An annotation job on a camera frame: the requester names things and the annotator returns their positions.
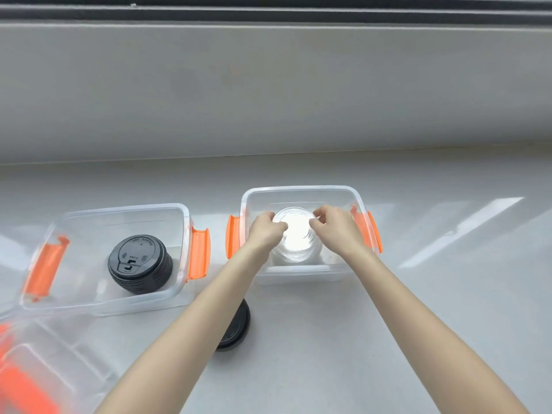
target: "person's right hand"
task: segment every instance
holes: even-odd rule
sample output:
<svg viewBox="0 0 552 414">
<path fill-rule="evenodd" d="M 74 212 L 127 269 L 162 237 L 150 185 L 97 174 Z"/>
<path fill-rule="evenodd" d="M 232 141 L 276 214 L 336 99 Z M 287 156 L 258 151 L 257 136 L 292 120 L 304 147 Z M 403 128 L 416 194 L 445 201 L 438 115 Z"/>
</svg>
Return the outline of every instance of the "person's right hand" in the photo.
<svg viewBox="0 0 552 414">
<path fill-rule="evenodd" d="M 309 224 L 322 244 L 334 253 L 345 257 L 364 246 L 364 240 L 353 216 L 344 209 L 323 205 L 314 212 L 318 219 Z"/>
</svg>

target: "clear plastic container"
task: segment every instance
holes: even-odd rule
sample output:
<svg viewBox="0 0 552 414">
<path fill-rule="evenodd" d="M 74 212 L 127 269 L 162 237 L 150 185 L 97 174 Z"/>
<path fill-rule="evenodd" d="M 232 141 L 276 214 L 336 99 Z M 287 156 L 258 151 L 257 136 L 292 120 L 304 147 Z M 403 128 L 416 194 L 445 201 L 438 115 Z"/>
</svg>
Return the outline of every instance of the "clear plastic container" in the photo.
<svg viewBox="0 0 552 414">
<path fill-rule="evenodd" d="M 116 383 L 110 366 L 74 339 L 74 329 L 67 334 L 58 326 L 0 325 L 0 412 L 92 414 Z"/>
<path fill-rule="evenodd" d="M 383 251 L 382 243 L 371 213 L 366 211 L 358 192 L 348 186 L 282 186 L 260 187 L 245 192 L 239 216 L 230 216 L 226 230 L 226 254 L 230 258 L 242 246 L 253 220 L 264 211 L 274 213 L 300 207 L 314 211 L 323 204 L 339 206 L 351 212 L 361 230 L 364 242 L 376 254 Z M 315 262 L 309 264 L 282 264 L 271 256 L 257 274 L 260 284 L 278 284 L 295 281 L 334 281 L 342 279 L 350 268 L 345 261 L 322 247 Z"/>
<path fill-rule="evenodd" d="M 151 235 L 173 260 L 169 280 L 156 292 L 134 295 L 119 286 L 108 271 L 108 257 L 127 237 Z M 11 314 L 51 313 L 112 315 L 185 305 L 194 298 L 189 279 L 204 277 L 210 259 L 209 230 L 193 229 L 181 204 L 103 208 L 63 215 L 50 226 L 44 244 L 32 259 L 22 292 Z"/>
</svg>

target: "white countertop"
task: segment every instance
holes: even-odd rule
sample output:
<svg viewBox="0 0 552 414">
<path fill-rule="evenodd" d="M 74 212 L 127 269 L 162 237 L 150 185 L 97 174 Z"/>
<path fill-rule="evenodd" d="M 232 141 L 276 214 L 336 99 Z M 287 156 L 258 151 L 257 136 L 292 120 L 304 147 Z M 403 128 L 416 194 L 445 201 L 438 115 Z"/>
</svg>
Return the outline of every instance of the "white countertop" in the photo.
<svg viewBox="0 0 552 414">
<path fill-rule="evenodd" d="M 344 184 L 372 211 L 383 261 L 534 413 L 552 405 L 552 149 L 199 158 L 0 166 L 0 236 L 29 258 L 72 210 L 181 202 L 225 263 L 228 215 L 251 187 Z M 184 413 L 437 412 L 359 281 L 253 285 L 252 325 L 216 354 Z M 97 319 L 91 340 L 122 373 L 182 308 Z"/>
</svg>

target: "white wall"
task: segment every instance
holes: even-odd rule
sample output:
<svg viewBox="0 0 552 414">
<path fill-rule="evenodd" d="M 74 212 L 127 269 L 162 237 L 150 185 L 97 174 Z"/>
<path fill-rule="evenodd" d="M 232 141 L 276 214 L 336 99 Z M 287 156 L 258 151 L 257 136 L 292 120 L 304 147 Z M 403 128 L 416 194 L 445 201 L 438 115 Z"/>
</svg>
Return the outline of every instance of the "white wall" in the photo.
<svg viewBox="0 0 552 414">
<path fill-rule="evenodd" d="M 552 139 L 546 29 L 0 24 L 0 162 Z"/>
<path fill-rule="evenodd" d="M 211 230 L 205 284 L 226 261 L 227 216 L 247 189 L 351 185 L 379 225 L 384 262 L 531 412 L 545 414 L 550 174 L 552 149 L 543 147 L 0 166 L 0 235 L 28 258 L 62 212 L 181 201 L 198 228 Z M 4 262 L 24 259 L 5 250 Z M 257 285 L 247 300 L 250 334 L 213 357 L 184 412 L 437 412 L 354 278 Z M 179 312 L 99 319 L 89 339 L 122 373 Z"/>
</svg>

